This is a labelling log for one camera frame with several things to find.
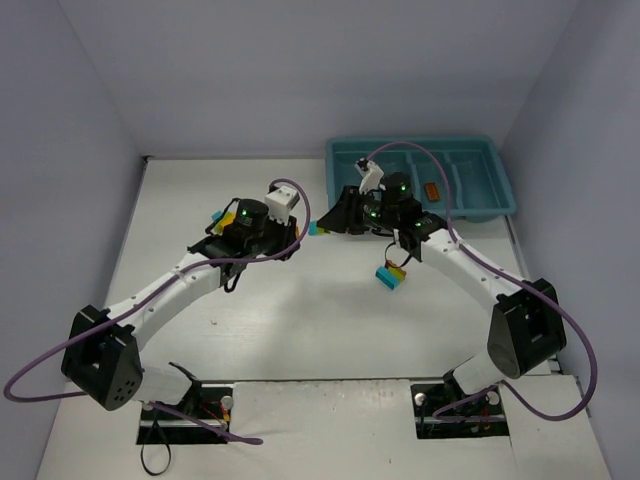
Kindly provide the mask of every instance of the black cable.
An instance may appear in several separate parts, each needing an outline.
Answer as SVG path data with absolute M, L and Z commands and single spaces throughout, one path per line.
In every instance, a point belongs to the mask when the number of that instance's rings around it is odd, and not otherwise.
M 238 275 L 235 276 L 231 286 L 229 286 L 229 282 L 224 284 L 224 291 L 226 293 L 231 293 L 236 289 L 236 286 L 238 285 L 238 280 L 240 280 L 240 275 L 242 275 L 242 272 L 240 272 Z
M 235 202 L 239 202 L 239 201 L 240 201 L 240 199 L 237 198 L 237 197 L 232 198 L 231 201 L 227 204 L 227 206 L 224 207 L 224 210 L 222 210 L 222 213 L 220 214 L 220 216 L 218 218 L 216 218 L 211 225 L 209 225 L 207 228 L 204 229 L 204 233 L 206 233 L 207 235 L 211 235 L 211 232 L 213 231 L 214 228 L 216 228 L 216 225 L 218 223 L 220 223 L 220 221 L 227 214 L 227 212 L 231 208 L 231 205 L 233 205 Z
M 420 407 L 420 438 L 424 438 L 424 415 L 427 410 L 427 400 L 425 399 L 422 402 L 422 406 Z
M 387 263 L 389 261 L 389 259 L 387 258 L 387 252 L 389 251 L 389 249 L 391 247 L 393 247 L 396 244 L 396 242 L 391 242 L 389 245 L 387 245 L 387 248 L 384 249 L 384 262 Z M 406 267 L 407 264 L 411 261 L 411 258 L 413 258 L 411 256 L 411 254 L 407 255 L 407 258 L 404 259 L 404 262 L 402 262 L 401 265 L 398 266 L 398 268 L 403 268 Z
M 160 424 L 158 423 L 159 413 L 160 413 L 159 410 L 155 410 L 155 414 L 153 416 L 153 423 L 151 424 L 151 428 L 149 428 L 149 430 L 147 431 L 147 434 L 144 436 L 144 440 L 142 441 L 142 448 L 140 449 L 140 463 L 142 463 L 142 468 L 144 469 L 145 472 L 147 472 L 147 475 L 150 475 L 152 477 L 157 477 L 159 475 L 162 475 L 169 469 L 169 466 L 171 465 L 171 446 L 169 445 L 169 440 L 167 439 L 167 436 L 164 434 L 162 427 L 160 427 Z M 147 442 L 149 442 L 149 439 L 151 438 L 151 433 L 154 431 L 154 429 L 158 432 L 158 436 L 160 437 L 160 440 L 162 440 L 162 443 L 164 444 L 164 446 L 167 447 L 167 452 L 169 453 L 169 460 L 167 461 L 167 466 L 164 467 L 159 472 L 154 472 L 153 470 L 150 470 L 144 461 L 144 447 L 147 446 Z

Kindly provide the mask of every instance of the teal plastic tray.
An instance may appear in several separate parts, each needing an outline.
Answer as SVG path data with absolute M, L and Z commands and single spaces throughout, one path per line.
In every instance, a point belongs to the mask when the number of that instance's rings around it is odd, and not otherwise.
M 437 137 L 339 137 L 327 142 L 327 194 L 333 207 L 345 185 L 359 185 L 355 168 L 359 159 L 390 142 L 417 143 L 429 150 L 442 164 L 451 186 L 454 218 L 486 222 L 517 209 L 509 179 L 498 151 L 485 136 Z M 375 160 L 385 173 L 404 172 L 411 177 L 413 195 L 425 210 L 445 215 L 446 191 L 437 167 L 419 150 L 409 146 L 391 147 Z M 427 198 L 425 185 L 435 183 L 439 201 Z

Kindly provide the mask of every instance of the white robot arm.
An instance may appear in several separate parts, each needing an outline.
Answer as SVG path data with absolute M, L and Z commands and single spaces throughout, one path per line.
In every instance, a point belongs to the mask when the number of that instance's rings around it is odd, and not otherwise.
M 198 298 L 219 287 L 233 291 L 248 259 L 292 246 L 297 225 L 290 213 L 299 198 L 296 190 L 282 186 L 264 202 L 235 199 L 238 207 L 233 222 L 221 234 L 212 233 L 217 222 L 210 225 L 208 235 L 189 247 L 169 272 L 107 309 L 88 306 L 81 310 L 70 338 L 134 311 L 126 321 L 67 348 L 62 372 L 107 410 L 130 400 L 175 405 L 197 397 L 201 383 L 186 369 L 175 364 L 149 365 L 140 353 L 164 325 Z M 296 249 L 279 259 L 288 260 Z M 136 310 L 142 302 L 144 306 Z
M 367 230 L 388 232 L 413 258 L 437 268 L 466 291 L 491 318 L 487 347 L 444 375 L 456 396 L 473 395 L 505 378 L 519 378 L 564 348 L 566 337 L 560 315 L 539 298 L 473 261 L 468 252 L 504 272 L 466 244 L 457 232 L 450 232 L 452 227 L 445 220 L 422 210 L 411 193 L 408 175 L 384 175 L 378 185 L 373 185 L 368 172 L 378 172 L 379 167 L 362 159 L 356 168 L 363 175 L 361 187 L 345 186 L 336 205 L 318 220 L 318 227 L 354 235 Z M 504 273 L 524 281 L 518 275 Z M 530 286 L 557 302 L 553 286 L 544 279 Z

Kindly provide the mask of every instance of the black bracket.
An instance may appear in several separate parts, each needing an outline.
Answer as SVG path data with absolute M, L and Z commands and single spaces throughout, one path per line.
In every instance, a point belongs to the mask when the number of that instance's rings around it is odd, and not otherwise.
M 529 285 L 558 302 L 555 289 L 546 280 L 541 278 Z M 507 377 L 521 377 L 567 345 L 562 317 L 536 296 L 520 290 L 509 296 L 498 295 L 497 299 L 487 349 Z
M 422 242 L 429 240 L 430 235 L 447 228 L 447 222 L 435 213 L 421 212 L 415 215 L 398 230 L 400 247 L 411 254 L 413 258 L 422 261 Z
M 91 305 L 73 319 L 69 338 L 109 320 L 109 310 Z M 106 410 L 127 403 L 142 383 L 138 343 L 131 325 L 114 325 L 65 350 L 62 373 Z
M 267 220 L 265 225 L 265 237 L 270 239 L 268 248 L 265 248 L 264 254 L 267 256 L 275 255 L 285 248 L 293 244 L 297 239 L 297 220 L 296 217 L 289 216 L 289 222 L 285 225 L 275 220 Z M 278 258 L 280 261 L 286 261 L 300 249 L 300 245 L 293 248 L 291 252 Z
M 364 195 L 356 186 L 345 186 L 333 208 L 316 224 L 330 232 L 362 235 L 369 229 L 363 217 Z

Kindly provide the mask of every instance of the gray wall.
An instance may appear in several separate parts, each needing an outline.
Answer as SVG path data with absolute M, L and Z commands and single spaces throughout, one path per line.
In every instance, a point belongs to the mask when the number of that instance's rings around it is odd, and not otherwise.
M 0 2 L 0 382 L 104 300 L 141 160 L 62 9 Z M 60 357 L 17 386 L 63 388 Z M 0 399 L 0 476 L 34 478 L 57 403 Z
M 591 337 L 593 423 L 616 480 L 640 471 L 640 2 L 583 0 L 503 155 L 528 265 Z M 578 340 L 562 363 L 588 381 Z
M 61 0 L 145 154 L 501 143 L 577 0 Z

